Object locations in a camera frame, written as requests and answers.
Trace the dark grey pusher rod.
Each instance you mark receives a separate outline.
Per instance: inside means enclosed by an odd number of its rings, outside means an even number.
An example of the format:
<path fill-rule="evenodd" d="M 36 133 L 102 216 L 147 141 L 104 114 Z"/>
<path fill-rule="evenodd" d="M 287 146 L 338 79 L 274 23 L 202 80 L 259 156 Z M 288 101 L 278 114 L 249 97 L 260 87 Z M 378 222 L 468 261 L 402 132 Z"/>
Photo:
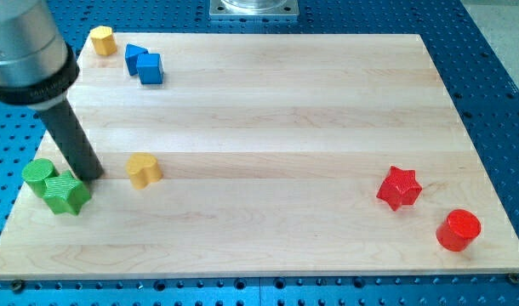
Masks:
<path fill-rule="evenodd" d="M 37 114 L 79 179 L 91 181 L 103 174 L 100 160 L 67 99 Z"/>

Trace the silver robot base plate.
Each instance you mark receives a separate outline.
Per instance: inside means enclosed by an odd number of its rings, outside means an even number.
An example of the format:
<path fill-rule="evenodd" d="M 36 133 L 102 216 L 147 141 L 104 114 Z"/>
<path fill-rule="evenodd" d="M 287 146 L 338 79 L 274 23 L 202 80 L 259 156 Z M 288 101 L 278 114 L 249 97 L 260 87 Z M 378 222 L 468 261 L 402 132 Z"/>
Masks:
<path fill-rule="evenodd" d="M 298 0 L 209 0 L 209 16 L 214 20 L 296 20 Z"/>

